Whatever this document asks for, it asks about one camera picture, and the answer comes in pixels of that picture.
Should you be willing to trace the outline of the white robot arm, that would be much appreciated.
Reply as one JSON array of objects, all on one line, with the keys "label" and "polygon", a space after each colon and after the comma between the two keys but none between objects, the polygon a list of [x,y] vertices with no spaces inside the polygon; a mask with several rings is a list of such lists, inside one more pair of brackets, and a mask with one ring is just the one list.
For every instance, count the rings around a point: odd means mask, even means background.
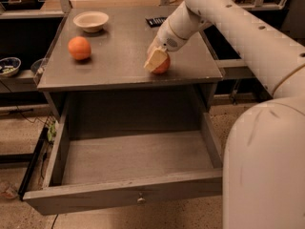
[{"label": "white robot arm", "polygon": [[305,229],[305,47],[234,0],[183,0],[148,49],[162,73],[169,54],[212,23],[271,95],[233,125],[223,164],[224,229]]}]

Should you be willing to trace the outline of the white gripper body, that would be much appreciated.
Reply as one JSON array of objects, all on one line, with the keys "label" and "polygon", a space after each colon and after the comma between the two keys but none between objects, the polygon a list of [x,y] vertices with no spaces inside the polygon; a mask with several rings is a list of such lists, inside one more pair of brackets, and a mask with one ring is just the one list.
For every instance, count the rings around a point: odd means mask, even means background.
[{"label": "white gripper body", "polygon": [[169,52],[176,52],[181,49],[187,41],[179,38],[172,30],[169,20],[166,20],[156,34],[156,42]]}]

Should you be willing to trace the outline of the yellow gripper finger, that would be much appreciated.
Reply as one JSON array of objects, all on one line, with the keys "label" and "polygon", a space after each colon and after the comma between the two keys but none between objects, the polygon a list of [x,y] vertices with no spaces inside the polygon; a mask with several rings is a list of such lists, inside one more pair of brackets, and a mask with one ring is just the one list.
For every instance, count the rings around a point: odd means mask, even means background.
[{"label": "yellow gripper finger", "polygon": [[145,62],[144,68],[150,73],[153,73],[153,70],[160,66],[167,56],[169,55],[163,48],[155,48],[150,54],[148,60]]},{"label": "yellow gripper finger", "polygon": [[158,47],[159,47],[159,41],[158,41],[158,38],[155,37],[154,40],[152,41],[151,45],[147,49],[147,55],[150,55],[153,52],[153,50]]}]

